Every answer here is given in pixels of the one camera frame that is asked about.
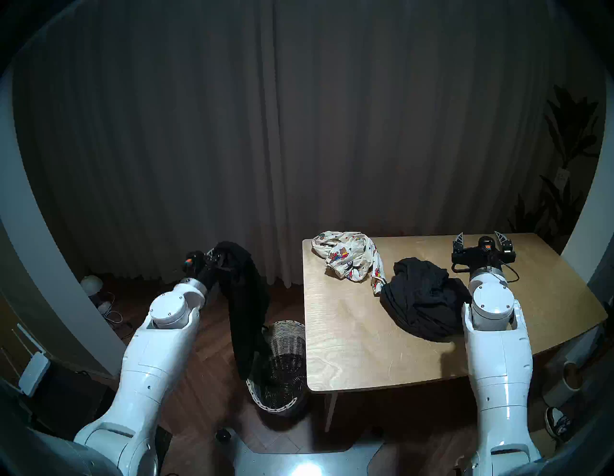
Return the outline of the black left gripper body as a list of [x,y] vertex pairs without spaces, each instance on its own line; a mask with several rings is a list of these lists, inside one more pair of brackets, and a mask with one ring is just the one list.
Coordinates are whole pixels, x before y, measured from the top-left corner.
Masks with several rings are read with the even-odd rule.
[[218,281],[218,272],[225,261],[225,254],[195,254],[194,277],[206,289],[212,289]]

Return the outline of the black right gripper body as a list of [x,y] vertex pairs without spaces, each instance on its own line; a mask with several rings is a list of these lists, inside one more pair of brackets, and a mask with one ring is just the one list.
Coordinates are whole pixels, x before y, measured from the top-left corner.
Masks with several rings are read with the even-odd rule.
[[476,274],[478,270],[501,272],[502,265],[509,265],[515,260],[514,251],[458,251],[451,254],[454,273]]

